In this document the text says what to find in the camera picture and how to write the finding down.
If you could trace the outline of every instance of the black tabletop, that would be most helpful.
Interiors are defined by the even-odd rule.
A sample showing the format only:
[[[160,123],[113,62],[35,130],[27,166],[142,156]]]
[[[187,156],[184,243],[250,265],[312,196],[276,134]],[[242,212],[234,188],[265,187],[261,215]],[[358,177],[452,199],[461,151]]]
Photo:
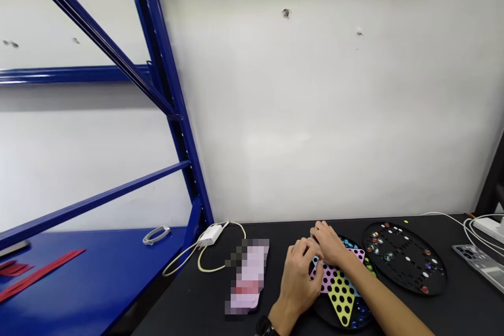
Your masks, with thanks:
[[[362,233],[369,223],[391,221],[404,224],[425,239],[439,254],[446,266],[448,284],[438,297],[421,297],[406,291],[383,274],[378,278],[395,293],[436,335],[503,335],[504,295],[483,276],[470,268],[453,250],[454,244],[468,244],[463,228],[445,216],[416,216],[401,218],[369,218],[333,220],[328,223],[341,235],[362,244]],[[155,304],[134,332],[143,335],[253,335],[255,324],[262,314],[268,314],[278,298],[289,245],[296,239],[309,236],[314,222],[281,222],[245,224],[247,238],[270,239],[265,286],[259,308],[244,320],[226,321],[224,302],[229,299],[231,281],[236,268],[225,268],[215,273],[202,273],[197,267],[196,252],[182,272]],[[217,243],[202,257],[206,269],[223,265],[240,244],[242,231],[228,226]],[[482,248],[498,260],[488,248]],[[310,309],[297,322],[292,335],[333,335],[339,331],[326,324]],[[360,335],[382,335],[373,322]]]

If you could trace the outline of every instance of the hand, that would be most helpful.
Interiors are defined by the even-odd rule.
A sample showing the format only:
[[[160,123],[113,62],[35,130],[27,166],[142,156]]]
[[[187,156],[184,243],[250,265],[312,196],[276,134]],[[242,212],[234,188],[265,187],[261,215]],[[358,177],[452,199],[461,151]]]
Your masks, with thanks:
[[[354,254],[340,240],[334,229],[326,221],[317,221],[310,229],[310,235],[316,239],[324,255],[324,260],[330,265],[345,267]]]
[[[319,255],[320,259],[315,279],[311,280],[308,268],[315,255]],[[308,310],[320,295],[324,275],[322,257],[320,247],[313,239],[302,238],[287,250],[280,297],[268,316],[280,336],[290,334],[298,317]]]

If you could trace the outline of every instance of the black watch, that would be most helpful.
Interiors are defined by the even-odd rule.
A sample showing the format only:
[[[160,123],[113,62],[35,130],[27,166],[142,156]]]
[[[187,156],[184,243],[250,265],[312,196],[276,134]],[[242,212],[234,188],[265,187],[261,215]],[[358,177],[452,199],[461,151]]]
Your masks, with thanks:
[[[256,324],[256,336],[280,336],[271,325],[268,317],[263,315]]]

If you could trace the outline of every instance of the red plastic strip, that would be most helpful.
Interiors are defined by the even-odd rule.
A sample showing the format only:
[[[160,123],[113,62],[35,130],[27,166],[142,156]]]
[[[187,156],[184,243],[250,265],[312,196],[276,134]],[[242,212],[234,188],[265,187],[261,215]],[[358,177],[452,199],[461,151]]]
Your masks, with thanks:
[[[15,270],[15,271],[8,271],[8,272],[4,272],[4,271],[0,271],[0,276],[5,276],[5,277],[17,277],[17,276],[20,276],[26,272],[28,272],[30,269],[33,269],[34,267],[31,266],[31,265],[25,265],[23,264],[19,269]]]
[[[0,265],[0,270],[2,270],[2,269],[4,269],[4,268],[8,267],[9,265],[12,265],[12,264],[13,264],[13,263],[15,263],[15,262],[16,262],[16,260],[9,260],[9,261],[6,261],[6,262],[2,263],[2,264]]]
[[[9,265],[7,268],[4,268],[2,270],[0,270],[0,275],[5,275],[5,274],[13,274],[21,269],[23,269],[24,267],[26,267],[27,264],[12,264],[12,265]]]
[[[37,282],[42,277],[51,273],[53,270],[59,268],[61,265],[64,265],[67,262],[69,262],[70,260],[72,260],[73,258],[79,256],[84,251],[85,251],[85,249],[80,249],[80,250],[75,250],[75,251],[69,252],[66,255],[57,259],[56,261],[53,261],[51,264],[46,265],[44,268],[39,269],[35,273],[22,279],[18,283],[15,283],[14,285],[8,287],[4,291],[0,292],[0,303],[9,299],[10,297],[13,297],[14,295],[18,294],[19,292],[23,291],[27,287],[29,287],[32,284],[34,284],[35,282]]]

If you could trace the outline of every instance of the black round game board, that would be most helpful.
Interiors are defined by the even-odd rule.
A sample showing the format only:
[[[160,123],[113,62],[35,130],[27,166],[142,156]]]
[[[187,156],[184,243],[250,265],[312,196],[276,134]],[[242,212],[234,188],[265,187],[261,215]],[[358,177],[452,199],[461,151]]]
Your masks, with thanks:
[[[351,239],[348,239],[344,236],[340,236],[340,239],[347,248],[363,249]],[[364,264],[366,265],[368,270],[374,273],[374,275],[376,276],[376,268],[367,257],[365,257]],[[374,319],[371,315],[371,312],[369,311],[369,307],[361,297],[355,298],[355,304],[353,306],[352,313],[350,314],[350,322],[347,327],[341,324],[341,321],[338,318],[338,315],[336,314],[336,311],[334,310],[334,307],[327,294],[322,293],[317,298],[317,300],[313,304],[313,309],[323,320],[325,320],[330,325],[340,329],[344,333],[359,332],[362,328],[370,324]]]
[[[448,277],[441,258],[404,226],[373,223],[364,231],[363,242],[369,259],[403,288],[424,296],[439,295],[445,290]]]

